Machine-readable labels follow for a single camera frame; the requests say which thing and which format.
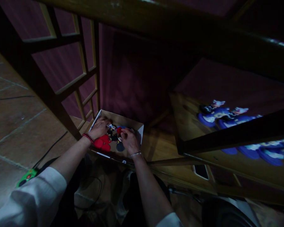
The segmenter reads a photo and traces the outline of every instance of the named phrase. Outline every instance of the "hand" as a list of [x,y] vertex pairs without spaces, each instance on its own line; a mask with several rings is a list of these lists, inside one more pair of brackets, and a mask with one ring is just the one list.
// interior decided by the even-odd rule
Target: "hand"
[[121,129],[122,143],[130,154],[139,152],[139,144],[135,134],[129,129]]
[[97,138],[103,136],[107,132],[108,127],[106,125],[109,124],[110,121],[107,118],[104,117],[98,118],[97,122],[89,131],[88,135],[92,138],[92,140],[95,141]]

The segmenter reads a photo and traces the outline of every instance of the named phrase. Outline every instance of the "phone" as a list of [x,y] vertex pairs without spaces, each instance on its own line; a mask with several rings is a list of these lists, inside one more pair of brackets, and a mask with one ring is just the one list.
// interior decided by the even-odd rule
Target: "phone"
[[193,167],[193,172],[196,175],[198,175],[199,177],[205,180],[209,180],[206,165],[192,165],[192,167]]

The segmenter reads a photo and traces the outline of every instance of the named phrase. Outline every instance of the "green object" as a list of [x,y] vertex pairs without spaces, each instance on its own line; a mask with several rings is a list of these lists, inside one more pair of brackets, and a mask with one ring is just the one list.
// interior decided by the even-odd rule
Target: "green object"
[[38,169],[30,169],[22,178],[21,180],[18,182],[17,187],[20,187],[22,185],[24,185],[27,181],[29,181],[30,179],[34,178],[36,176],[38,172]]

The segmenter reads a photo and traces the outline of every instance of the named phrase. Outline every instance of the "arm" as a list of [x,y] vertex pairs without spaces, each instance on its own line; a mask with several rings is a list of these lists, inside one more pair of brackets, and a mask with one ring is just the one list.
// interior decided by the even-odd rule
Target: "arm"
[[[124,147],[130,154],[139,153],[135,135],[128,129],[121,133]],[[149,227],[155,227],[173,209],[141,154],[133,156],[145,218]]]
[[[98,119],[88,133],[95,140],[107,131],[108,120]],[[81,138],[48,168],[12,191],[0,209],[0,226],[50,226],[66,186],[91,142]]]
[[[106,133],[106,125],[108,123],[108,120],[99,118],[88,135],[95,141],[95,139]],[[69,183],[90,145],[91,142],[89,139],[82,137],[77,143],[68,149],[67,152],[55,160],[50,167],[56,169],[65,178],[66,182]]]

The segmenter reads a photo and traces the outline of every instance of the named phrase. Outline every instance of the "wooden stair rail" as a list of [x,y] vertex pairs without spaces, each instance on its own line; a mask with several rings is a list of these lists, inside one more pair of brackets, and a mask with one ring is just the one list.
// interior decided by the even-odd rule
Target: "wooden stair rail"
[[284,42],[171,0],[38,0],[284,82]]
[[[76,33],[62,35],[54,8],[43,4],[40,4],[40,7],[51,36],[22,40],[0,6],[0,56],[20,75],[28,87],[33,90],[41,102],[57,117],[67,130],[79,140],[81,138],[79,130],[91,115],[92,119],[94,119],[100,110],[99,26],[97,22],[91,21],[94,66],[88,69],[81,17],[73,15]],[[78,43],[79,45],[83,74],[57,92],[54,92],[33,59],[32,54],[71,43]],[[92,76],[95,77],[96,88],[82,101],[79,87]],[[83,119],[78,127],[74,125],[61,104],[72,93],[75,93]],[[92,97],[94,95],[97,95],[97,113],[93,110]],[[84,106],[87,103],[89,103],[90,111],[85,115]]]

